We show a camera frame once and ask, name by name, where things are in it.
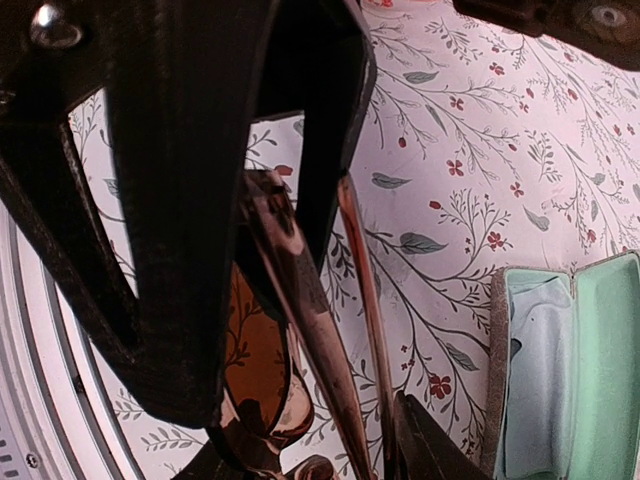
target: floral pattern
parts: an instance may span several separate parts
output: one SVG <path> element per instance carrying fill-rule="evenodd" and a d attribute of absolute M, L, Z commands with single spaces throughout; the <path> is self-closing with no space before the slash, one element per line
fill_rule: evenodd
<path fill-rule="evenodd" d="M 458 15 L 450 2 L 363 2 L 378 80 L 352 174 L 386 321 L 397 389 L 420 398 L 477 461 L 483 441 L 490 281 L 509 264 L 574 270 L 640 247 L 640 76 L 551 38 Z M 71 116 L 100 214 L 125 275 L 102 97 Z M 275 168 L 295 199 L 302 118 L 255 125 L 248 168 Z M 360 294 L 341 222 L 322 279 L 352 360 L 380 466 L 381 438 Z M 147 416 L 103 375 L 148 478 L 171 478 L 202 432 Z M 310 373 L 316 420 L 284 455 L 329 456 L 352 478 Z"/>

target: light blue cloth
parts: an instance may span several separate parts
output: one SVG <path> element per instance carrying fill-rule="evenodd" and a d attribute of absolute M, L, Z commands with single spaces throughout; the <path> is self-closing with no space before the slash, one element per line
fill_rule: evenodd
<path fill-rule="evenodd" d="M 510 288 L 512 354 L 505 474 L 566 475 L 571 433 L 572 299 L 559 278 Z"/>

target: red flower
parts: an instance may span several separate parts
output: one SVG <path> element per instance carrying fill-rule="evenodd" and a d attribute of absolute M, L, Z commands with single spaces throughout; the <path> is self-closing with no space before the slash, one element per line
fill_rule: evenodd
<path fill-rule="evenodd" d="M 464 100 L 456 97 L 449 97 L 449 98 L 451 99 L 451 106 L 453 108 L 457 108 L 461 112 L 464 110 L 464 108 L 462 108 L 462 105 L 464 105 Z"/>
<path fill-rule="evenodd" d="M 516 196 L 516 198 L 520 198 L 522 195 L 524 195 L 524 192 L 520 189 L 520 184 L 518 182 L 516 182 L 515 185 L 511 185 L 511 187 L 509 188 L 511 188 L 511 191 Z"/>
<path fill-rule="evenodd" d="M 456 160 L 455 164 L 453 163 L 453 161 L 447 160 L 447 166 L 449 167 L 449 175 L 451 175 L 452 177 L 456 175 L 458 175 L 459 177 L 464 177 L 464 172 L 460 170 L 460 167 L 462 167 L 462 162 L 460 160 Z"/>
<path fill-rule="evenodd" d="M 504 68 L 502 68 L 496 62 L 493 62 L 491 65 L 489 65 L 489 70 L 491 70 L 493 73 L 495 73 L 498 76 L 504 75 Z"/>
<path fill-rule="evenodd" d="M 451 378 L 447 377 L 438 377 L 437 375 L 431 375 L 429 377 L 429 384 L 431 388 L 429 389 L 429 393 L 431 395 L 435 395 L 440 400 L 451 393 Z"/>
<path fill-rule="evenodd" d="M 288 177 L 293 173 L 293 168 L 288 165 L 278 165 L 274 170 L 278 172 L 278 175 L 281 177 Z"/>
<path fill-rule="evenodd" d="M 502 240 L 502 235 L 500 235 L 499 233 L 491 232 L 487 237 L 487 240 L 489 242 L 491 250 L 493 250 L 494 252 L 496 251 L 496 248 L 504 246 L 504 240 Z"/>

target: floral tablecloth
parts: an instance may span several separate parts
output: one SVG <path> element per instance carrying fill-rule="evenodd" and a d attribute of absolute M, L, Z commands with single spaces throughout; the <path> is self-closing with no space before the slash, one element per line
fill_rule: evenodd
<path fill-rule="evenodd" d="M 509 264 L 572 270 L 640 247 L 640 77 L 553 39 L 460 16 L 449 2 L 363 3 L 379 70 L 352 173 L 393 378 L 477 461 L 492 273 Z M 107 231 L 133 277 L 102 102 L 98 95 L 79 107 L 71 124 Z M 255 125 L 247 166 L 277 168 L 295 191 L 302 125 L 302 118 Z M 375 380 L 340 221 L 322 277 L 379 465 Z M 171 478 L 206 436 L 148 417 L 102 367 L 145 475 Z M 306 380 L 317 392 L 310 374 Z M 286 452 L 285 467 L 316 452 L 352 476 L 323 399 L 314 401 L 315 424 Z"/>

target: eyeglasses case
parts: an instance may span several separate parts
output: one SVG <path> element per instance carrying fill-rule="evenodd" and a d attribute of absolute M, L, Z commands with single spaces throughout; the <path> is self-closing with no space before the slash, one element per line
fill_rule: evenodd
<path fill-rule="evenodd" d="M 492 282 L 482 471 L 633 479 L 640 430 L 640 255 Z"/>

